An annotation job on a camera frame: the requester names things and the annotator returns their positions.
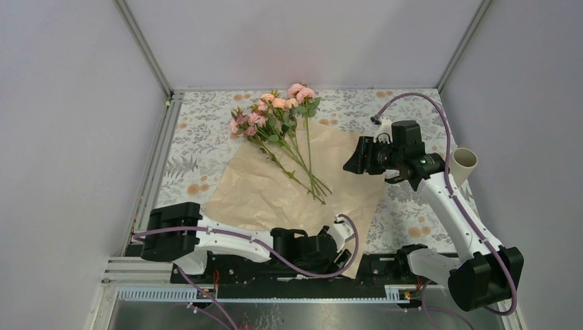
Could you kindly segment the peach paper flower bouquet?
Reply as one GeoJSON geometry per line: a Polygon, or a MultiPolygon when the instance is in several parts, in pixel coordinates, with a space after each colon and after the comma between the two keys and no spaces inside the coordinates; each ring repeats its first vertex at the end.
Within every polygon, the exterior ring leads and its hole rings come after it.
{"type": "MultiPolygon", "coordinates": [[[[384,176],[356,175],[342,167],[352,156],[362,136],[316,121],[310,122],[315,175],[330,189],[325,205],[289,179],[257,147],[244,140],[227,165],[217,189],[204,204],[204,214],[221,223],[249,230],[303,229],[313,235],[337,214],[350,217],[359,235],[356,260],[343,274],[355,278],[365,250],[366,237],[380,201],[384,176]]],[[[309,182],[299,166],[276,150],[289,170],[304,184],[309,182]]]]}

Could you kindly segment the light pink rose stem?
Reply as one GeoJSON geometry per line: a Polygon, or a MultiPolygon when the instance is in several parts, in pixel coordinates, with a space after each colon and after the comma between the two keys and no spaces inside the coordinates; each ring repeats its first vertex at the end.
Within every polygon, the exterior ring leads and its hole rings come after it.
{"type": "MultiPolygon", "coordinates": [[[[269,109],[264,109],[264,110],[261,110],[261,109],[259,109],[259,107],[258,107],[258,106],[256,106],[256,107],[255,107],[255,106],[253,106],[253,107],[251,107],[251,111],[250,111],[250,112],[248,112],[248,113],[246,113],[246,112],[244,112],[244,111],[243,111],[243,109],[242,109],[242,108],[238,107],[238,108],[234,109],[234,110],[231,112],[232,120],[231,120],[231,123],[230,123],[230,128],[231,128],[231,131],[232,131],[232,133],[233,133],[233,134],[235,134],[235,135],[237,135],[237,136],[240,136],[240,137],[243,137],[243,138],[245,138],[245,139],[248,141],[248,139],[247,139],[247,138],[246,138],[246,137],[243,135],[243,132],[244,132],[245,128],[241,127],[241,125],[242,125],[242,124],[247,124],[247,123],[248,123],[248,120],[247,120],[246,116],[247,116],[247,115],[249,115],[249,114],[250,114],[251,112],[253,112],[253,111],[259,111],[260,113],[261,113],[261,112],[266,112],[267,114],[273,114],[273,115],[276,115],[276,116],[278,116],[278,117],[280,117],[280,118],[281,118],[281,117],[283,117],[283,121],[286,121],[286,122],[287,122],[288,120],[290,120],[290,121],[291,121],[291,125],[293,126],[293,128],[291,128],[291,132],[292,132],[292,133],[295,133],[295,136],[296,136],[296,137],[294,138],[294,140],[295,140],[295,142],[297,143],[297,148],[298,148],[298,149],[299,149],[299,151],[300,151],[300,146],[299,146],[299,143],[298,143],[298,138],[297,138],[297,134],[296,134],[296,128],[297,128],[296,117],[294,116],[294,114],[293,114],[292,112],[290,112],[290,111],[286,111],[286,110],[284,110],[284,109],[280,109],[280,108],[269,108],[269,109]]],[[[276,153],[276,150],[280,150],[280,149],[279,149],[279,148],[273,148],[273,150],[274,150],[274,152],[276,153]]],[[[306,157],[305,157],[305,156],[303,156],[303,155],[301,154],[301,151],[300,151],[300,155],[302,156],[302,158],[303,158],[304,162],[307,164],[307,160],[308,160],[308,159],[307,159],[307,156],[306,156],[306,157]]],[[[325,205],[325,204],[326,204],[325,197],[328,197],[328,196],[331,194],[331,189],[330,189],[330,188],[328,188],[328,186],[327,186],[327,185],[326,185],[326,184],[325,184],[325,183],[324,183],[324,182],[323,182],[321,179],[319,179],[319,178],[317,178],[317,177],[316,177],[316,179],[317,179],[317,180],[318,180],[318,182],[320,183],[321,187],[322,187],[322,188],[324,188],[324,191],[326,192],[326,194],[325,194],[325,196],[324,196],[324,197],[320,197],[319,199],[315,199],[315,200],[316,200],[316,201],[319,201],[319,202],[320,202],[322,205],[325,205]]]]}

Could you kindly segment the large pink rose stem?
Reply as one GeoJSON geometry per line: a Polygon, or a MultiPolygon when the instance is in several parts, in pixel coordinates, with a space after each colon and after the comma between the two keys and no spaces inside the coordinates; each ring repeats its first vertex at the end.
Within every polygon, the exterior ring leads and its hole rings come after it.
{"type": "Polygon", "coordinates": [[[302,83],[292,84],[287,91],[287,96],[288,108],[294,110],[294,113],[302,118],[307,147],[307,173],[309,175],[312,192],[314,193],[314,196],[324,197],[326,192],[314,175],[309,123],[310,119],[316,114],[316,109],[319,105],[320,99],[312,88],[302,83]]]}

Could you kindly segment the dusty mauve rose stem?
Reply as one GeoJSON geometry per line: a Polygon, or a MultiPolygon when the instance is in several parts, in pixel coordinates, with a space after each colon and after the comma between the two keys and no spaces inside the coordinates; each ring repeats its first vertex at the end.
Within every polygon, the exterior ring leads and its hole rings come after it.
{"type": "Polygon", "coordinates": [[[295,133],[292,133],[293,126],[291,121],[283,121],[283,117],[277,115],[267,114],[266,112],[253,111],[246,116],[247,124],[242,124],[245,128],[243,135],[247,140],[255,144],[259,150],[264,153],[268,160],[275,163],[277,167],[290,178],[292,181],[300,184],[309,194],[313,195],[314,199],[320,198],[320,187],[316,179],[311,176],[311,171],[308,165],[300,155],[297,148],[297,143],[294,138],[295,133]],[[309,177],[309,185],[302,183],[295,175],[295,171],[287,170],[282,162],[277,158],[273,148],[280,149],[284,155],[293,160],[300,169],[306,172],[309,177]]]}

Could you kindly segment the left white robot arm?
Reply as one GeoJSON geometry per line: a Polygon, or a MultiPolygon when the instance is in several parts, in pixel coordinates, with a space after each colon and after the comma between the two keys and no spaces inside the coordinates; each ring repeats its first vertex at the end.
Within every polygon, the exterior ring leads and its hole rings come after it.
{"type": "Polygon", "coordinates": [[[248,276],[331,278],[353,264],[359,241],[355,224],[339,214],[315,235],[304,230],[247,230],[203,215],[194,202],[151,211],[147,229],[133,234],[145,261],[173,263],[198,283],[213,270],[241,262],[248,276]]]}

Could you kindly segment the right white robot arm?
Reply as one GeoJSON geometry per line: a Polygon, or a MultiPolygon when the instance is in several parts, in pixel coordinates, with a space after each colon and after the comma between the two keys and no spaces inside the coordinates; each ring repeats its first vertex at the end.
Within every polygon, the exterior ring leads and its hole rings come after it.
{"type": "Polygon", "coordinates": [[[414,120],[395,122],[390,133],[360,136],[344,164],[347,172],[383,175],[389,184],[408,182],[438,216],[452,239],[456,258],[432,251],[423,244],[405,245],[395,257],[394,273],[403,283],[419,276],[448,289],[456,305],[471,311],[510,300],[516,307],[524,258],[517,247],[505,247],[481,222],[459,189],[452,186],[446,161],[427,153],[421,128],[414,120]]]}

